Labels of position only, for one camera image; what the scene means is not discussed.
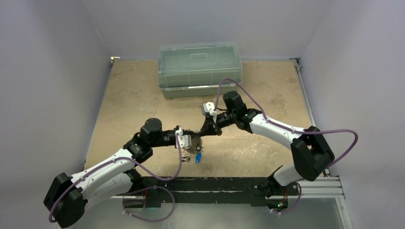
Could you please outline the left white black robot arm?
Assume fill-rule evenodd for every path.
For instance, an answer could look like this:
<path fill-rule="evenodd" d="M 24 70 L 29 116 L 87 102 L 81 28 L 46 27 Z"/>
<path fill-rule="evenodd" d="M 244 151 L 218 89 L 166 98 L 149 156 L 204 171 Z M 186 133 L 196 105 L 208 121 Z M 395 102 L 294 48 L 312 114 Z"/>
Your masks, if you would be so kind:
<path fill-rule="evenodd" d="M 52 181 L 43 204 L 49 210 L 48 220 L 65 229 L 75 224 L 94 205 L 118 194 L 137 195 L 142 190 L 142 176 L 135 170 L 140 167 L 152 177 L 163 178 L 146 169 L 142 163 L 153 155 L 153 148 L 174 146 L 179 154 L 189 147 L 192 134 L 177 126 L 162 130 L 157 118 L 148 119 L 124 146 L 112 156 L 79 173 L 67 175 L 62 172 Z"/>

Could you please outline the black key tag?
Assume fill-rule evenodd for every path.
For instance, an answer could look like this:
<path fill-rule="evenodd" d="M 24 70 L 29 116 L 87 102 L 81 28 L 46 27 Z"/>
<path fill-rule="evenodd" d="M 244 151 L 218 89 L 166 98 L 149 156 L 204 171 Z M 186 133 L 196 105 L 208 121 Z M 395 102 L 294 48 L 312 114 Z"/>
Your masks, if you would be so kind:
<path fill-rule="evenodd" d="M 202 149 L 203 149 L 203 147 L 202 147 L 201 144 L 197 144 L 197 146 L 195 147 L 195 150 L 196 150 L 197 152 L 201 152 Z"/>

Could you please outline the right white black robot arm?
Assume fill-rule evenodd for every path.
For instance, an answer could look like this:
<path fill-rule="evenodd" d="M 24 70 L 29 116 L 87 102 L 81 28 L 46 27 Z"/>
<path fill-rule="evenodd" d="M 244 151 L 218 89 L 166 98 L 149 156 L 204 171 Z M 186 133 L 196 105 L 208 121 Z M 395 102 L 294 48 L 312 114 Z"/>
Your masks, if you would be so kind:
<path fill-rule="evenodd" d="M 214 103 L 204 103 L 205 117 L 199 136 L 221 135 L 222 129 L 236 125 L 240 130 L 267 137 L 289 149 L 293 163 L 281 166 L 268 178 L 267 188 L 271 195 L 280 194 L 288 185 L 299 180 L 314 181 L 335 159 L 320 130 L 288 126 L 274 120 L 262 111 L 247 108 L 236 91 L 223 95 L 226 109 L 217 112 Z"/>

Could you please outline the blue key tag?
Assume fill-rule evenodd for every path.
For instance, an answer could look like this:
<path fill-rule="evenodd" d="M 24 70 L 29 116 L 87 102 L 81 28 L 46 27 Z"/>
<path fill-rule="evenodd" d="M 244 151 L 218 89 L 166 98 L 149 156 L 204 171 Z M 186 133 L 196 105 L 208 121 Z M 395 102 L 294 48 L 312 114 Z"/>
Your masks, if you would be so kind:
<path fill-rule="evenodd" d="M 196 164 L 200 163 L 201 158 L 202 158 L 202 153 L 201 153 L 201 152 L 199 152 L 199 153 L 196 155 L 196 158 L 195 158 L 195 163 L 196 163 Z"/>

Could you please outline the silver key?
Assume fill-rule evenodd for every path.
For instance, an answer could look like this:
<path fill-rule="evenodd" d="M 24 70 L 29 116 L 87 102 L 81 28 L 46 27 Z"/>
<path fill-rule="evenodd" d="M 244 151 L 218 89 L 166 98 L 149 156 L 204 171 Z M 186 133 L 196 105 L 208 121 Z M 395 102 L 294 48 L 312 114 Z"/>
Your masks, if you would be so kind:
<path fill-rule="evenodd" d="M 182 158 L 182 162 L 186 162 L 189 163 L 191 161 L 191 157 L 190 156 L 185 156 Z"/>

